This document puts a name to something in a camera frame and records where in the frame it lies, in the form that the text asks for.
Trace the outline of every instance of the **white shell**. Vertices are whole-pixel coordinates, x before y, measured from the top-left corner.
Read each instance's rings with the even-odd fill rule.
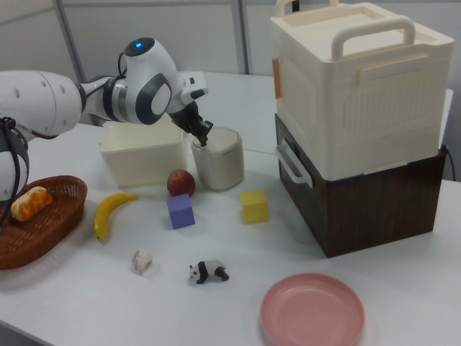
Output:
[[[135,254],[133,255],[132,262],[133,262],[133,265],[135,266],[135,269],[142,272],[147,267],[147,265],[152,261],[152,259],[153,259],[153,256],[148,250],[141,249],[135,252]]]

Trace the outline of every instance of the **yellow banana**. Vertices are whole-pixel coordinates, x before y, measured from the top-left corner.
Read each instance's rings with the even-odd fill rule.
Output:
[[[98,240],[103,241],[107,236],[107,220],[110,213],[119,205],[128,202],[129,200],[137,200],[138,195],[129,195],[126,193],[115,193],[107,196],[98,205],[96,214],[94,214],[94,235]]]

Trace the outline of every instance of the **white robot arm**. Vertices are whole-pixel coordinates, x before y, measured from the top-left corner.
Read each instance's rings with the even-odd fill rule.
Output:
[[[123,72],[122,56],[127,64]],[[0,207],[9,209],[27,183],[22,133],[55,138],[71,130],[82,113],[151,125],[167,112],[173,123],[206,145],[212,123],[200,117],[195,103],[208,92],[201,72],[177,71],[165,48],[149,37],[132,41],[120,54],[119,72],[85,84],[50,72],[0,72]]]

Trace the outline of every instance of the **table surface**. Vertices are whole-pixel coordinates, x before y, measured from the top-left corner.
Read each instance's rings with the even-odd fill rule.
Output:
[[[362,300],[358,345],[458,345],[461,340],[461,184],[443,181],[434,231],[326,259],[278,176],[270,77],[206,74],[203,118],[241,133],[245,178],[225,192],[198,180],[196,224],[174,230],[166,185],[132,187],[140,199],[110,218],[106,244],[92,232],[98,203],[120,191],[99,153],[106,129],[78,124],[30,143],[30,181],[61,174],[88,185],[81,223],[32,264],[0,272],[0,324],[46,345],[270,345],[259,309],[278,280],[332,275]],[[240,192],[264,189],[270,220],[244,224]],[[131,257],[153,252],[139,275]],[[230,280],[188,282],[189,265],[221,260]]]

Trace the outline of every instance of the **wooden drawer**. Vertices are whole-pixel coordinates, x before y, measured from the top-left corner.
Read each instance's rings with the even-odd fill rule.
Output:
[[[432,231],[445,153],[406,166],[326,181],[275,115],[277,148],[292,150],[312,178],[298,184],[289,170],[299,176],[293,160],[288,168],[279,161],[279,173],[317,242],[327,257]]]

